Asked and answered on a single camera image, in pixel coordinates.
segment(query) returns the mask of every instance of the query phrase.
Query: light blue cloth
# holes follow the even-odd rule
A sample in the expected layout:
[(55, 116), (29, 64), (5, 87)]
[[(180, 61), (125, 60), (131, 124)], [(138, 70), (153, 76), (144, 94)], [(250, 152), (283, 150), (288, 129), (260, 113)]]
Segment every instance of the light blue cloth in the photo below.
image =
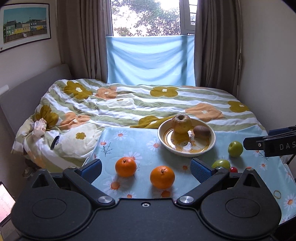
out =
[(106, 40), (108, 83), (195, 86), (194, 35)]
[[(266, 131), (252, 126), (241, 131), (215, 133), (217, 141), (213, 149), (198, 158), (209, 165), (216, 160), (226, 159), (239, 172), (243, 172), (246, 167), (254, 168), (278, 202), (282, 221), (293, 217), (296, 214), (296, 185), (279, 157), (266, 158), (262, 151), (247, 150), (239, 158), (228, 155), (230, 142), (236, 140), (242, 143), (246, 137), (267, 135)], [(134, 157), (138, 169), (135, 176), (120, 178), (116, 175), (115, 163), (125, 156)], [(108, 127), (100, 136), (88, 162), (95, 158), (101, 159), (103, 168), (101, 175), (92, 184), (116, 201), (121, 197), (161, 198), (168, 195), (176, 200), (200, 184), (190, 173), (191, 158), (177, 156), (165, 149), (155, 129)], [(150, 183), (150, 172), (160, 165), (172, 168), (176, 176), (173, 186), (167, 190), (154, 188)], [(115, 191), (111, 183), (116, 181), (120, 186)]]

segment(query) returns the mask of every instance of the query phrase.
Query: laptop screen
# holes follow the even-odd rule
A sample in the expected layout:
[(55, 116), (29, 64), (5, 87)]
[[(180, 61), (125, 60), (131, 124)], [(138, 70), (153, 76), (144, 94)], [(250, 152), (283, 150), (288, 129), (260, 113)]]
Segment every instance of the laptop screen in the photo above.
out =
[(5, 186), (0, 183), (0, 223), (10, 214), (14, 203)]

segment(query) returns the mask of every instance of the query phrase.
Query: yellow plate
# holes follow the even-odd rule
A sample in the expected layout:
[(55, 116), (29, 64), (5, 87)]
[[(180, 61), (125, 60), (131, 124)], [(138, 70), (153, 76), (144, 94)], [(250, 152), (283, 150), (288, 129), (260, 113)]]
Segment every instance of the yellow plate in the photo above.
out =
[[(178, 134), (172, 128), (172, 119), (162, 123), (158, 128), (158, 138), (161, 143), (171, 152), (187, 157), (199, 156), (209, 151), (216, 142), (213, 129), (203, 121), (191, 119), (192, 128), (186, 134)], [(211, 135), (208, 139), (195, 137), (194, 126), (205, 126), (209, 128)]]

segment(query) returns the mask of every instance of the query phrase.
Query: black round object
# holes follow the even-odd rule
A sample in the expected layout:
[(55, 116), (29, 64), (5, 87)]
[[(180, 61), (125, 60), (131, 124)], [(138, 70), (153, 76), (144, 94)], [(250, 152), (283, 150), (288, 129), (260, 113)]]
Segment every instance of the black round object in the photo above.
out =
[(274, 200), (263, 201), (266, 201), (264, 195), (254, 190), (221, 190), (202, 201), (200, 214), (214, 231), (223, 236), (235, 239), (260, 238), (271, 233), (281, 217)]
[(67, 209), (67, 204), (54, 198), (46, 198), (38, 201), (32, 207), (32, 211), (39, 218), (56, 218), (62, 215)]
[(70, 235), (81, 228), (92, 213), (87, 198), (58, 187), (32, 188), (20, 198), (12, 208), (11, 220), (19, 232), (33, 239)]
[(233, 198), (225, 207), (230, 214), (239, 218), (251, 218), (260, 212), (260, 205), (248, 198)]

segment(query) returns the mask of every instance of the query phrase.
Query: striped duvet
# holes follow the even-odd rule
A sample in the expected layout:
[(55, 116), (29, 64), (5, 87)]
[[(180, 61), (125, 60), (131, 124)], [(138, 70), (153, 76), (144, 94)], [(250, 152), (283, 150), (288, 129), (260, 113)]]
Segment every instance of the striped duvet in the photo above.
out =
[[(158, 128), (178, 113), (201, 119), (215, 131), (238, 131), (254, 125), (264, 129), (247, 106), (218, 89), (58, 80), (19, 129), (12, 152), (27, 155), (51, 172), (60, 172), (81, 166), (104, 128)], [(47, 121), (47, 131), (36, 138), (32, 131), (40, 118)], [(59, 142), (51, 150), (58, 135)]]

